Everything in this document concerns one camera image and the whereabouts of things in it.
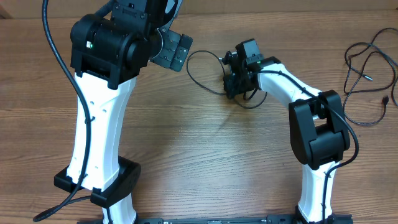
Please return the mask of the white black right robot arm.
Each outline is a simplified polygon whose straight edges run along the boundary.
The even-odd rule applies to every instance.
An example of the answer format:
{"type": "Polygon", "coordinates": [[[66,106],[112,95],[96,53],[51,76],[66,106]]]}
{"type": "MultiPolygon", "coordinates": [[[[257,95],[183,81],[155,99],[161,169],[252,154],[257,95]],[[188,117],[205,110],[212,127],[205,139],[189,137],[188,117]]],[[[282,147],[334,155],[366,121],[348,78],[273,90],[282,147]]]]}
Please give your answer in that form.
{"type": "Polygon", "coordinates": [[[289,111],[290,145],[302,164],[302,191],[292,223],[352,223],[351,215],[331,209],[335,166],[349,149],[349,133],[337,92],[312,88],[293,76],[275,57],[265,58],[249,39],[226,52],[221,62],[230,69],[223,76],[229,99],[249,91],[263,91],[289,111]]]}

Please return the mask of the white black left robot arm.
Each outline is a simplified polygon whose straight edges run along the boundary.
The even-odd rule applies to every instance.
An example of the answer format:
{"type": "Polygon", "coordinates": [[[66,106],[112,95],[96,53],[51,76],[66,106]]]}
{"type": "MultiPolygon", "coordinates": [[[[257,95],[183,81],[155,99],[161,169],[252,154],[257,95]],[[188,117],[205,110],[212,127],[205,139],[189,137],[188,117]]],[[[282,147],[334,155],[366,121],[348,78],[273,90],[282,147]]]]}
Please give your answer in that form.
{"type": "Polygon", "coordinates": [[[127,103],[149,62],[181,71],[192,38],[171,30],[180,1],[112,1],[107,11],[87,14],[71,30],[71,66],[83,95],[70,164],[54,177],[67,192],[87,189],[103,209],[104,223],[136,223],[132,190],[138,163],[119,155],[127,103]]]}

